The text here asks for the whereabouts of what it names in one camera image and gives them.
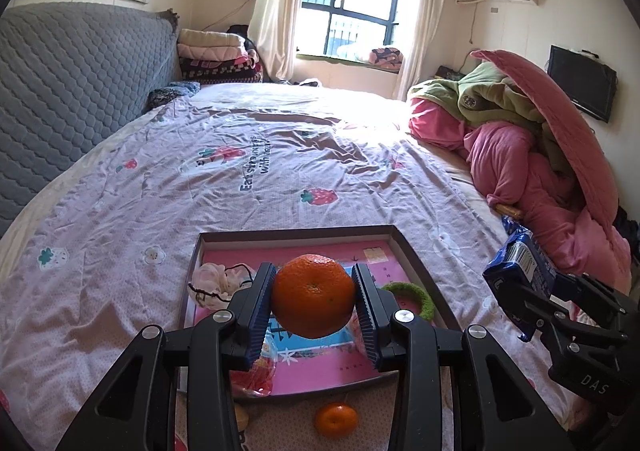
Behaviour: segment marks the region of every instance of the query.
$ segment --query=gray quilted headboard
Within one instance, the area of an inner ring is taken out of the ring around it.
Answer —
[[[179,78],[177,17],[53,3],[0,16],[0,235],[43,187]]]

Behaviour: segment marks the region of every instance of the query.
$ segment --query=pink blanket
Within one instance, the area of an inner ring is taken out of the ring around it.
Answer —
[[[544,116],[575,171],[555,173],[535,151],[527,130],[504,121],[471,130],[439,105],[414,98],[409,127],[418,138],[468,154],[474,185],[489,205],[516,205],[523,223],[562,272],[587,272],[628,293],[630,251],[612,226],[618,191],[609,164],[586,122],[556,83],[528,60],[503,50],[476,51],[511,77]]]

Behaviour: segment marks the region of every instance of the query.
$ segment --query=metal screw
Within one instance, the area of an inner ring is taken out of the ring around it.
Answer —
[[[410,310],[398,310],[394,317],[401,323],[409,323],[414,320],[414,313]]]
[[[228,310],[218,310],[213,314],[213,321],[217,323],[226,323],[229,321],[234,315],[231,314]]]
[[[471,325],[469,328],[469,335],[475,339],[484,339],[486,337],[486,328],[480,325]]]
[[[158,337],[159,333],[160,333],[160,329],[157,326],[150,325],[145,327],[145,329],[142,331],[142,336],[145,339],[153,339]]]

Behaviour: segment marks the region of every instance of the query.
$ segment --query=clothing pile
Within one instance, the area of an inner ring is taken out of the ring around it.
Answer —
[[[501,50],[472,56],[485,62],[460,81],[409,91],[412,134],[464,157],[489,205],[520,209],[561,272],[628,293],[629,244],[613,227],[618,191],[585,120],[528,60]]]
[[[178,37],[182,77],[203,85],[262,83],[263,70],[255,50],[246,50],[244,38],[224,32],[184,28]]]
[[[200,91],[197,81],[174,81],[167,86],[149,92],[146,106],[153,110],[170,103],[178,97],[192,97]]]

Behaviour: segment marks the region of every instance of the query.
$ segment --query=green blanket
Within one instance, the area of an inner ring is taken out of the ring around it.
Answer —
[[[491,62],[479,64],[460,81],[434,79],[417,84],[408,97],[433,101],[469,126],[508,121],[526,128],[536,136],[538,149],[555,171],[567,176],[574,172],[536,105]]]

